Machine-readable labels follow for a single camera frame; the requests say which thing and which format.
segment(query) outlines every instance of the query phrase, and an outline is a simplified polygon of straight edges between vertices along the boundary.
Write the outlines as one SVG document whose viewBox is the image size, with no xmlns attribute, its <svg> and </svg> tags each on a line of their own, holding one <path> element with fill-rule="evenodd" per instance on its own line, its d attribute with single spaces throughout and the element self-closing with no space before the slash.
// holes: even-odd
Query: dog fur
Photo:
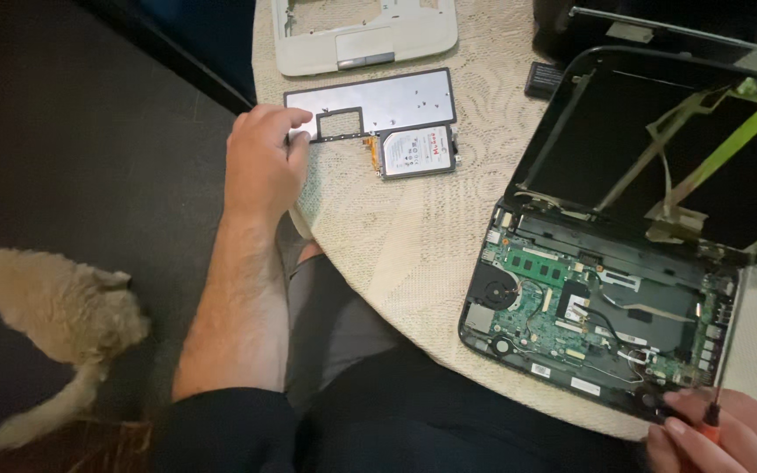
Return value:
<svg viewBox="0 0 757 473">
<path fill-rule="evenodd" d="M 5 324 L 76 371 L 57 395 L 0 425 L 0 448 L 25 445 L 90 407 L 110 360 L 147 336 L 150 322 L 127 290 L 130 280 L 59 254 L 0 248 Z"/>
</svg>

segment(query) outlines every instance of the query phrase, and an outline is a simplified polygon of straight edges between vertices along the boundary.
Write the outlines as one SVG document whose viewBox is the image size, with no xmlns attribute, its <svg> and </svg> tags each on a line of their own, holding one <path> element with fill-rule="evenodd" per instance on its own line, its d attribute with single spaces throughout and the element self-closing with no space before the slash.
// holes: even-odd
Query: gray shorts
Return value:
<svg viewBox="0 0 757 473">
<path fill-rule="evenodd" d="M 325 254 L 305 260 L 291 274 L 288 306 L 285 391 L 299 414 L 349 366 L 410 343 L 349 287 Z"/>
</svg>

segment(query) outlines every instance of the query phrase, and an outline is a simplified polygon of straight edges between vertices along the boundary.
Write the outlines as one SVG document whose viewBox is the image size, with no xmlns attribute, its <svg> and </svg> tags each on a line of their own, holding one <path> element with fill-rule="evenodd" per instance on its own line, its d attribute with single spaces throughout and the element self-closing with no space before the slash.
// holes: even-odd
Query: black sleeve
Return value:
<svg viewBox="0 0 757 473">
<path fill-rule="evenodd" d="M 152 470 L 294 471 L 294 410 L 279 392 L 230 388 L 168 408 Z"/>
</svg>

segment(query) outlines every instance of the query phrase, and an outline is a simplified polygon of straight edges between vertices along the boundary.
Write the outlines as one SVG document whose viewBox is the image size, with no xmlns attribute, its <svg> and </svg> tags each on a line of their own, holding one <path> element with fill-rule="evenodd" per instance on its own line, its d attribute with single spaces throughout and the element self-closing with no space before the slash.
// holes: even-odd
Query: hairy arm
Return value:
<svg viewBox="0 0 757 473">
<path fill-rule="evenodd" d="M 228 387 L 281 392 L 289 322 L 276 225 L 300 194 L 311 113 L 259 105 L 227 140 L 224 215 L 206 287 L 174 376 L 173 398 Z"/>
</svg>

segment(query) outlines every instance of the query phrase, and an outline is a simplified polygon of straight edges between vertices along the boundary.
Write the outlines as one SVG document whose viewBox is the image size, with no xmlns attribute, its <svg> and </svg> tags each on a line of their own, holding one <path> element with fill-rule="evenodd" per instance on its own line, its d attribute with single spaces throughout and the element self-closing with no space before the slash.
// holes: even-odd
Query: dark floor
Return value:
<svg viewBox="0 0 757 473">
<path fill-rule="evenodd" d="M 154 322 L 152 340 L 113 367 L 107 417 L 168 403 L 234 118 L 74 2 L 0 0 L 0 246 L 130 273 Z M 285 223 L 293 266 L 299 237 Z"/>
</svg>

